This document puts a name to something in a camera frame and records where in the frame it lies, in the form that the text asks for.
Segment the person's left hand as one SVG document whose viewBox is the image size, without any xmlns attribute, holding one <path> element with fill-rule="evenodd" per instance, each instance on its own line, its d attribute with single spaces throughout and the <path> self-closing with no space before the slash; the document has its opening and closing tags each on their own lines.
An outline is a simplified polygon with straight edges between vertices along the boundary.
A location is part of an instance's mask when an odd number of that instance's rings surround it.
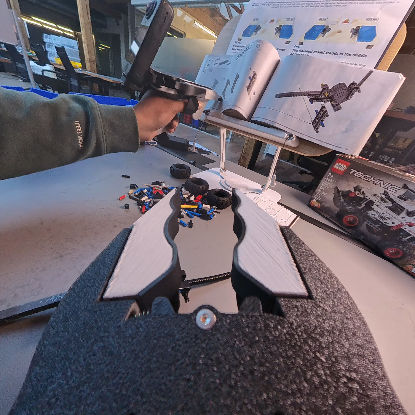
<svg viewBox="0 0 415 415">
<path fill-rule="evenodd" d="M 179 125 L 178 114 L 183 112 L 187 104 L 187 100 L 172 100 L 158 91 L 148 90 L 134 106 L 139 141 L 151 141 L 161 130 L 175 132 Z"/>
</svg>

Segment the black toothed rod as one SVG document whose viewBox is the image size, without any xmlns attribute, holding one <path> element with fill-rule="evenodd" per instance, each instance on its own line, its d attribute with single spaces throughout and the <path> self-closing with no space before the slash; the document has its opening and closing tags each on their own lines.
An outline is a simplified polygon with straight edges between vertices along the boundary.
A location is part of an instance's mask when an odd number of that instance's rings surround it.
<svg viewBox="0 0 415 415">
<path fill-rule="evenodd" d="M 211 283 L 216 283 L 219 281 L 224 281 L 226 279 L 229 279 L 231 277 L 231 273 L 221 273 L 213 276 L 203 277 L 203 278 L 196 278 L 196 279 L 190 279 L 186 280 L 187 276 L 184 270 L 182 270 L 182 281 L 179 289 L 179 293 L 183 296 L 185 303 L 189 302 L 188 294 L 190 292 L 190 289 L 194 286 L 200 286 L 200 285 L 206 285 Z"/>
</svg>

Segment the toy truck box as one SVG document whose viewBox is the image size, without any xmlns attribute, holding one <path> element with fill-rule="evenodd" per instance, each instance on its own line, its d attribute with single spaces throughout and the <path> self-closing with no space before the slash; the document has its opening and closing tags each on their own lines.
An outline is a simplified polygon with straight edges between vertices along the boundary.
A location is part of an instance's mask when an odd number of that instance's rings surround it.
<svg viewBox="0 0 415 415">
<path fill-rule="evenodd" d="M 308 205 L 415 274 L 414 165 L 337 155 Z"/>
</svg>

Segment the person's left forearm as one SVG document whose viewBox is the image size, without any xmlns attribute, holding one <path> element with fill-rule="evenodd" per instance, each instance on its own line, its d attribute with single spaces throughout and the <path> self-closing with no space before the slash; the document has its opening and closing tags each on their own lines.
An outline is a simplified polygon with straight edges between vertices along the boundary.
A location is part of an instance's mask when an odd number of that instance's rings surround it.
<svg viewBox="0 0 415 415">
<path fill-rule="evenodd" d="M 48 99 L 0 89 L 1 180 L 138 148 L 131 106 L 101 105 L 81 95 Z"/>
</svg>

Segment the grey desk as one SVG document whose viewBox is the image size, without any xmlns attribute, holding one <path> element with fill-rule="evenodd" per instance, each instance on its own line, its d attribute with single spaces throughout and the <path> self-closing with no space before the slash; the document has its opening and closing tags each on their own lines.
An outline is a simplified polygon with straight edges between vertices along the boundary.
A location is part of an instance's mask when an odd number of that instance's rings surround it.
<svg viewBox="0 0 415 415">
<path fill-rule="evenodd" d="M 173 155 L 149 145 L 1 181 L 1 310 L 67 291 L 83 270 L 141 215 L 118 197 L 132 183 L 166 179 Z M 292 230 L 333 271 L 367 321 L 395 391 L 414 414 L 414 278 L 342 237 L 335 224 L 306 206 L 309 196 L 284 184 L 280 203 L 300 218 Z M 188 277 L 226 272 L 236 237 L 232 211 L 181 227 L 175 241 Z M 210 304 L 237 311 L 229 280 L 192 288 L 180 313 Z M 53 310 L 1 327 L 1 414 L 8 414 Z"/>
</svg>

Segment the blue plastic bin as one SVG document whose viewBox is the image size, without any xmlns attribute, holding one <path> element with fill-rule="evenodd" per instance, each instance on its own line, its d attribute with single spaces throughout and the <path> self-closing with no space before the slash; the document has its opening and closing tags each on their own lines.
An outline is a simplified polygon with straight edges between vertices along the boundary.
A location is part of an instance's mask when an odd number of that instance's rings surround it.
<svg viewBox="0 0 415 415">
<path fill-rule="evenodd" d="M 19 91 L 19 92 L 32 92 L 37 95 L 46 97 L 48 99 L 54 99 L 59 95 L 58 93 L 41 90 L 38 88 L 32 88 L 32 87 L 30 87 L 29 89 L 24 89 L 23 87 L 1 86 L 1 88 Z M 72 93 L 72 92 L 70 92 L 69 95 L 91 97 L 95 101 L 97 101 L 99 104 L 102 104 L 102 105 L 135 106 L 138 103 L 138 101 L 136 100 L 133 100 L 133 99 L 128 100 L 127 98 L 123 98 L 123 97 L 100 96 L 100 95 L 81 94 L 81 93 Z"/>
</svg>

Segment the clear sticker sheet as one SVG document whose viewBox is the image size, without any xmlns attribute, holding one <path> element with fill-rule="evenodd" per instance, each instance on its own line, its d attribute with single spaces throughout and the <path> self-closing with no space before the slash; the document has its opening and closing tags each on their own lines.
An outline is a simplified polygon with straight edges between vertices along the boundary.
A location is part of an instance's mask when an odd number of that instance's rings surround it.
<svg viewBox="0 0 415 415">
<path fill-rule="evenodd" d="M 249 192 L 245 195 L 272 216 L 279 226 L 291 227 L 298 219 L 298 215 L 278 203 L 281 199 L 278 193 L 275 195 L 271 193 L 270 190 L 267 190 L 267 193 L 264 194 Z"/>
</svg>

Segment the white printed task sheet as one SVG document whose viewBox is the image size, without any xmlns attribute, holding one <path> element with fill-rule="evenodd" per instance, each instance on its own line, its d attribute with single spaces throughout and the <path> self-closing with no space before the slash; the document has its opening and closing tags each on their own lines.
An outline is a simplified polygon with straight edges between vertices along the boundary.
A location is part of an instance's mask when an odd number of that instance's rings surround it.
<svg viewBox="0 0 415 415">
<path fill-rule="evenodd" d="M 305 54 L 375 69 L 413 7 L 412 0 L 250 1 L 227 54 L 262 39 L 280 58 Z"/>
</svg>

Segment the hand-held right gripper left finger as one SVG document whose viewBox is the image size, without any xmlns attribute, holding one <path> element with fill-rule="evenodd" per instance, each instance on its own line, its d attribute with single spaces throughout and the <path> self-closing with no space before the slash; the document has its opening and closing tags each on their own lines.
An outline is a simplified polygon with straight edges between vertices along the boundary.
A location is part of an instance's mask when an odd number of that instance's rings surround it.
<svg viewBox="0 0 415 415">
<path fill-rule="evenodd" d="M 165 297 L 179 311 L 182 282 L 178 249 L 180 192 L 176 188 L 133 225 L 103 292 L 103 300 L 134 299 L 141 311 Z"/>
</svg>

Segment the black power adapter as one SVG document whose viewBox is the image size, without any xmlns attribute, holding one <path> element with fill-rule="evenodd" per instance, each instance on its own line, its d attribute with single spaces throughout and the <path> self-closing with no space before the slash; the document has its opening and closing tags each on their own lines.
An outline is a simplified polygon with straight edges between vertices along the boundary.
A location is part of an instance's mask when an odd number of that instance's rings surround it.
<svg viewBox="0 0 415 415">
<path fill-rule="evenodd" d="M 168 135 L 166 132 L 163 132 L 156 137 L 156 141 L 158 145 L 164 148 L 170 148 L 174 150 L 184 151 L 187 152 L 189 149 L 189 140 L 176 137 L 173 135 Z"/>
</svg>

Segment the wooden post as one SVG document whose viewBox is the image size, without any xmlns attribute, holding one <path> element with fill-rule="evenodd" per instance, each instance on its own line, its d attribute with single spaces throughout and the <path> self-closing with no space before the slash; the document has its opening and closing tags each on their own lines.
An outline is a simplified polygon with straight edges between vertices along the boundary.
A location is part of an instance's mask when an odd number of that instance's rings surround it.
<svg viewBox="0 0 415 415">
<path fill-rule="evenodd" d="M 92 32 L 90 4 L 88 0 L 77 0 L 76 2 L 86 70 L 96 73 L 96 48 Z"/>
</svg>

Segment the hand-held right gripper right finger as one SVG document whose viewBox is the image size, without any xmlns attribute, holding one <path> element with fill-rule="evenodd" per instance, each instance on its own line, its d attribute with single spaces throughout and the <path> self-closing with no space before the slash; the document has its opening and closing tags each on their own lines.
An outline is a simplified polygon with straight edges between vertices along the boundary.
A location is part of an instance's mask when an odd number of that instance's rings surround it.
<svg viewBox="0 0 415 415">
<path fill-rule="evenodd" d="M 256 297 L 261 311 L 273 313 L 277 298 L 309 298 L 309 290 L 277 221 L 241 190 L 232 191 L 233 251 L 231 284 L 238 310 Z"/>
</svg>

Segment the pile of small building bricks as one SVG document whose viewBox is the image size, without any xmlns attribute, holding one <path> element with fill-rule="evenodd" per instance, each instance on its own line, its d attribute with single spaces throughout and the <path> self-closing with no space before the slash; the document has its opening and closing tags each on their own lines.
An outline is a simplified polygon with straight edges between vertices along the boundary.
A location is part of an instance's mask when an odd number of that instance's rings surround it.
<svg viewBox="0 0 415 415">
<path fill-rule="evenodd" d="M 185 190 L 185 183 L 179 187 L 166 186 L 163 181 L 153 182 L 139 188 L 137 184 L 131 184 L 127 195 L 119 197 L 119 201 L 128 197 L 134 200 L 142 214 L 155 207 L 158 202 L 166 198 L 173 191 L 179 191 L 179 224 L 183 227 L 193 227 L 193 218 L 210 221 L 218 213 L 216 206 L 208 205 L 205 195 L 191 195 Z"/>
</svg>

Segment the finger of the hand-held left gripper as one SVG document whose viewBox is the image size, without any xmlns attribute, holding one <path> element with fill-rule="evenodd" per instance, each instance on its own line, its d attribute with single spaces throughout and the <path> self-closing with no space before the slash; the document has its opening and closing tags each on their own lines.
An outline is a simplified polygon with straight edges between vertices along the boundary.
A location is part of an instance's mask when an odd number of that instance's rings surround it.
<svg viewBox="0 0 415 415">
<path fill-rule="evenodd" d="M 189 97 L 208 101 L 221 99 L 221 96 L 215 90 L 182 78 L 172 78 L 170 88 L 177 92 L 179 99 L 188 99 Z"/>
</svg>

